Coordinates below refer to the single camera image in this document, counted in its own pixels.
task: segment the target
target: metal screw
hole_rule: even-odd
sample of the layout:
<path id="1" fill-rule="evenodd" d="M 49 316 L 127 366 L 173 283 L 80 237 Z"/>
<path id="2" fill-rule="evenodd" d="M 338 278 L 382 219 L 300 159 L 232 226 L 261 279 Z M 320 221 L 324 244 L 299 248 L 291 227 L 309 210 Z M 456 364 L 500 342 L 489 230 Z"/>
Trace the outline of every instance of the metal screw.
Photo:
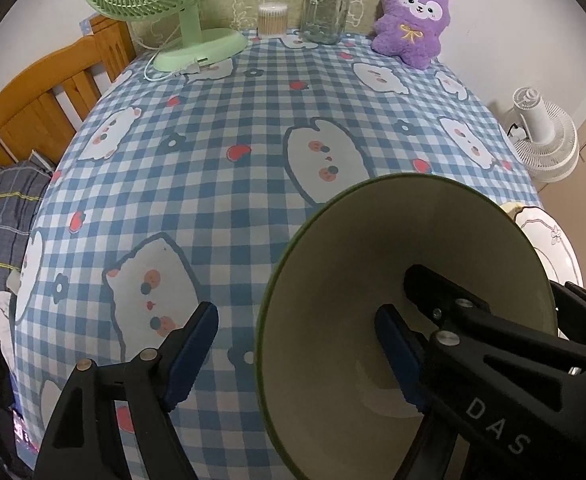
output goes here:
<path id="1" fill-rule="evenodd" d="M 145 348 L 140 352 L 140 359 L 142 361 L 153 361 L 157 357 L 157 350 L 155 348 Z"/>
<path id="2" fill-rule="evenodd" d="M 440 330 L 435 335 L 436 339 L 444 346 L 457 346 L 459 345 L 459 337 L 455 332 L 449 330 Z"/>
<path id="3" fill-rule="evenodd" d="M 463 306 L 464 308 L 473 308 L 474 304 L 471 301 L 465 300 L 464 298 L 459 298 L 455 300 L 455 304 L 458 306 Z"/>
<path id="4" fill-rule="evenodd" d="M 76 364 L 76 368 L 81 372 L 84 372 L 88 370 L 92 364 L 93 361 L 91 361 L 90 359 L 80 359 L 80 361 L 78 361 L 78 363 Z"/>

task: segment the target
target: white fan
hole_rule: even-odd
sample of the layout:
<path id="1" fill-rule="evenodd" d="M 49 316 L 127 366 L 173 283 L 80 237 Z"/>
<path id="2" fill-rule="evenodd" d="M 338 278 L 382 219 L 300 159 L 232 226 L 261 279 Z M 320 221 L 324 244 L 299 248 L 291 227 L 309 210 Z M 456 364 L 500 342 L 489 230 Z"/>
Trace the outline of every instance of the white fan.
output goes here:
<path id="1" fill-rule="evenodd" d="M 537 90 L 524 87 L 513 94 L 508 135 L 530 176 L 557 182 L 577 165 L 580 146 L 570 116 L 556 104 L 544 102 Z"/>

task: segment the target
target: blue gripper pad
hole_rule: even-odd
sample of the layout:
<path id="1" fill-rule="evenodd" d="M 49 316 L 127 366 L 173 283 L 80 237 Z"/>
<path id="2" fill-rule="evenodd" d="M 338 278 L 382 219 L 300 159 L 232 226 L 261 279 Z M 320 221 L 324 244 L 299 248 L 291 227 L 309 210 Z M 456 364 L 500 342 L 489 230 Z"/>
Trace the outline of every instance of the blue gripper pad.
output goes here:
<path id="1" fill-rule="evenodd" d="M 404 399 L 423 413 L 428 406 L 419 393 L 418 382 L 425 352 L 393 305 L 385 304 L 377 309 L 375 335 L 388 364 L 391 365 Z"/>
<path id="2" fill-rule="evenodd" d="M 196 320 L 197 317 L 199 319 L 196 321 L 195 327 L 193 327 L 169 370 L 169 378 L 163 399 L 169 411 L 173 410 L 179 402 L 186 400 L 189 396 L 199 369 L 206 359 L 215 339 L 215 334 L 217 334 L 219 316 L 217 307 L 214 304 L 200 303 L 184 329 L 188 329 L 189 323 L 192 320 Z"/>

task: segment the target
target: fan base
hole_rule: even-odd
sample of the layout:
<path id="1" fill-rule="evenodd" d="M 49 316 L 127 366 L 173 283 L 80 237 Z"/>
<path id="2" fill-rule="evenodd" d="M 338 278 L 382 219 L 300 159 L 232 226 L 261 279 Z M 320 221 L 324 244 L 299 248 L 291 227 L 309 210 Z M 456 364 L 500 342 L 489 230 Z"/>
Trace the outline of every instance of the fan base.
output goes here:
<path id="1" fill-rule="evenodd" d="M 184 70 L 194 63 L 206 66 L 228 59 L 242 52 L 247 39 L 230 28 L 209 28 L 202 31 L 202 42 L 182 46 L 182 39 L 172 41 L 163 48 L 153 61 L 153 68 L 160 72 Z"/>

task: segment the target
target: plush toy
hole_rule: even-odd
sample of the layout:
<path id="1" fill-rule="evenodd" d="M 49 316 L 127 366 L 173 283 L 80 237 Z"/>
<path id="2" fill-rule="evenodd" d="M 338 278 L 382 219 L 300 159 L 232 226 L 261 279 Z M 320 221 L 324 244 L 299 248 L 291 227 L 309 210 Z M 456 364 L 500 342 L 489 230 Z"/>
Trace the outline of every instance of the plush toy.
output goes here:
<path id="1" fill-rule="evenodd" d="M 450 23 L 448 0 L 382 0 L 382 7 L 384 16 L 373 26 L 373 50 L 425 70 L 439 54 L 439 35 Z"/>

